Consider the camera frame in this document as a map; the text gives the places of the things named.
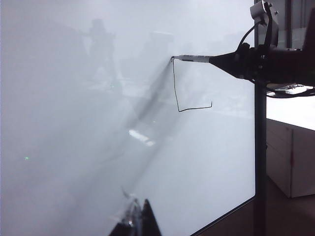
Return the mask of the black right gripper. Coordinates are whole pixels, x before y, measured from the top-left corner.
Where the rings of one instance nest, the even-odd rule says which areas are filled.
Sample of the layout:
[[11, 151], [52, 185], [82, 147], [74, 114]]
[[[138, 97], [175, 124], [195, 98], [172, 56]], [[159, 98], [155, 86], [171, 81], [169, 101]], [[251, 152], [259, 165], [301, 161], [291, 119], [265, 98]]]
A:
[[238, 79], [271, 84], [306, 84], [306, 49], [240, 47], [210, 57], [209, 63]]

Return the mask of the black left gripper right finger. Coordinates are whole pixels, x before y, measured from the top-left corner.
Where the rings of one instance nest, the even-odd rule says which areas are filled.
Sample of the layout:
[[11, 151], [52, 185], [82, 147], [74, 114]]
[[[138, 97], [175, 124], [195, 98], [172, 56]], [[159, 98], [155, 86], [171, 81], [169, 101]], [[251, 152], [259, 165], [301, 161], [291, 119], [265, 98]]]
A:
[[145, 199], [142, 209], [142, 235], [161, 236], [158, 223], [148, 199]]

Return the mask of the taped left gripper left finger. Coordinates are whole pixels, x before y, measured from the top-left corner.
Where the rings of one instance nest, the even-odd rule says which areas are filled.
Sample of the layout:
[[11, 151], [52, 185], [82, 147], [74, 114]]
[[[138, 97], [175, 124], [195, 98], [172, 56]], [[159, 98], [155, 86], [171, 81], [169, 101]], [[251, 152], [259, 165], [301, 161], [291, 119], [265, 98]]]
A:
[[141, 236], [142, 230], [142, 208], [138, 198], [133, 193], [128, 193], [121, 187], [126, 199], [124, 209], [113, 218], [117, 224], [109, 236]]

